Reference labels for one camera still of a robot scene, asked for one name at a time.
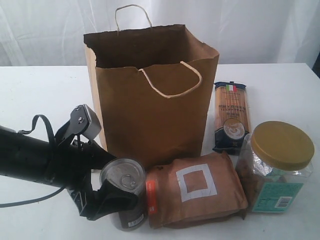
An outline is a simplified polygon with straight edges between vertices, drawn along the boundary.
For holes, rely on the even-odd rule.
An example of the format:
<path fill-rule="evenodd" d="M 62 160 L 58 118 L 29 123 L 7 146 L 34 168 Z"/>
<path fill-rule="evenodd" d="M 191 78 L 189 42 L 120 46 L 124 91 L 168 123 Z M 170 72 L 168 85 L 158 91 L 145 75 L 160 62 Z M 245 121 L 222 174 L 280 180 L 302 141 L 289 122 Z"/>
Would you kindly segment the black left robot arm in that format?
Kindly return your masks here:
<path fill-rule="evenodd" d="M 93 140 L 74 140 L 67 147 L 53 149 L 46 141 L 0 130 L 0 174 L 67 190 L 79 215 L 90 221 L 132 210 L 138 203 L 135 194 L 108 180 L 93 190 L 91 171 L 101 170 L 113 160 L 115 156 Z"/>

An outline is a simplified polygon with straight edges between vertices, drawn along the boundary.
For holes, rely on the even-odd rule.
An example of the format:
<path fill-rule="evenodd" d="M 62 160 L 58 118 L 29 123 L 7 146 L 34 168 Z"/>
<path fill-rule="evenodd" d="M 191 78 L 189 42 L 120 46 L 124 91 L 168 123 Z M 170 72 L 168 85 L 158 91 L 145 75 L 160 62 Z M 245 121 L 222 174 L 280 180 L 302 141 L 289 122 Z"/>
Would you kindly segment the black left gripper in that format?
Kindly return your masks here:
<path fill-rule="evenodd" d="M 102 170 L 116 157 L 96 142 L 73 142 L 56 152 L 53 172 L 56 183 L 67 190 L 81 217 L 89 221 L 133 210 L 138 196 L 105 180 L 99 190 L 92 186 L 92 170 Z"/>

